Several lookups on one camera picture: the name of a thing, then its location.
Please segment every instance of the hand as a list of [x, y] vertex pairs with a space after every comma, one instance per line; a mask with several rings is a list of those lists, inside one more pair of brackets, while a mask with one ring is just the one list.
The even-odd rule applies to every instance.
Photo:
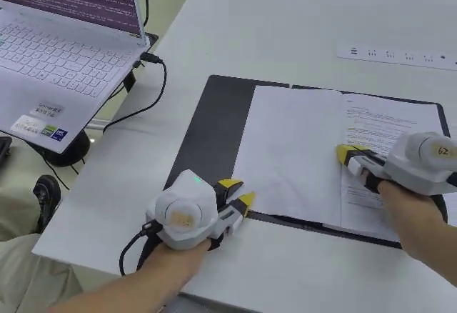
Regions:
[[194, 249], [176, 251], [161, 243], [149, 255], [140, 271], [166, 276], [170, 290], [177, 293], [197, 273], [210, 246], [211, 242], [207, 239]]
[[[362, 177], [367, 176], [368, 171], [364, 171]], [[382, 181], [378, 191], [403, 249], [419, 258], [429, 232], [445, 224], [438, 207], [430, 197], [415, 194], [390, 181]]]

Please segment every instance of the white table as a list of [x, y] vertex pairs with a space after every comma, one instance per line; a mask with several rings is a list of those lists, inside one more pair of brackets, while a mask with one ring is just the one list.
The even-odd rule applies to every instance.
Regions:
[[[118, 274], [211, 74], [439, 101], [457, 123], [456, 72], [336, 57], [339, 41], [457, 53], [456, 1], [187, 0], [156, 51], [169, 67], [161, 103], [106, 133], [35, 252]], [[148, 66], [118, 116], [154, 100], [161, 79]], [[457, 302], [401, 250], [257, 221], [208, 255], [184, 291], [260, 312], [449, 312]]]

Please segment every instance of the laptop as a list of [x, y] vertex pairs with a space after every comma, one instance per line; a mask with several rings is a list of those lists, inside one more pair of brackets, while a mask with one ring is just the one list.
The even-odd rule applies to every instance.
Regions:
[[138, 0], [0, 7], [0, 131], [61, 154], [149, 49]]

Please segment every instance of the laptop sticker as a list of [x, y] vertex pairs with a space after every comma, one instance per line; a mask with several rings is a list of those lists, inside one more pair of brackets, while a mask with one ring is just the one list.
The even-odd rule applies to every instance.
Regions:
[[57, 131], [57, 127], [52, 125], [46, 125], [44, 130], [41, 131], [41, 134], [43, 134], [44, 136], [52, 136], [55, 131]]
[[57, 131], [54, 132], [54, 134], [51, 136], [52, 139], [55, 139], [57, 141], [62, 141], [63, 138], [68, 134], [67, 131], [64, 129], [58, 129]]
[[42, 101], [37, 107], [35, 107], [35, 109], [31, 110], [30, 114], [34, 116], [42, 116], [45, 118], [56, 118], [63, 111], [64, 108], [58, 104], [53, 104], [49, 101]]
[[24, 136], [32, 138], [40, 135], [46, 127], [46, 122], [33, 118], [31, 116], [23, 115], [11, 126], [11, 130]]

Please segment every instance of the black cable on floor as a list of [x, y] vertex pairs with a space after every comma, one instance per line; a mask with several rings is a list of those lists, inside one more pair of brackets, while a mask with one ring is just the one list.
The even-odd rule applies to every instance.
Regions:
[[76, 168], [73, 165], [71, 165], [70, 167], [73, 169], [74, 172], [76, 172], [76, 175], [79, 175], [78, 170], [76, 170]]
[[60, 176], [57, 174], [55, 168], [52, 167], [52, 165], [50, 165], [50, 163], [46, 160], [46, 158], [42, 157], [43, 160], [44, 160], [44, 163], [46, 163], [46, 165], [50, 168], [50, 170], [52, 170], [52, 172], [54, 173], [54, 175], [56, 176], [56, 178], [60, 181], [60, 183], [62, 183], [62, 186], [64, 186], [66, 188], [66, 190], [70, 190], [70, 188], [68, 188], [68, 186], [65, 184], [64, 181], [62, 181], [62, 179], [60, 178]]

